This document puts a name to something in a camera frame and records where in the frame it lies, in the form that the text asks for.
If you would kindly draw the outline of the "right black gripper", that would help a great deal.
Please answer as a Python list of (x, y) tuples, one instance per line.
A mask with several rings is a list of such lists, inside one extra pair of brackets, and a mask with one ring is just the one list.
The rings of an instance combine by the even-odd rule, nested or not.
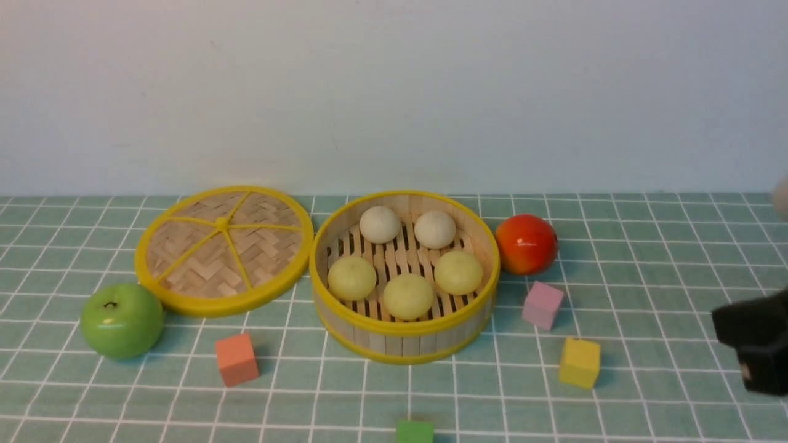
[(717, 340), (735, 351), (749, 392), (787, 393), (787, 289), (711, 311)]

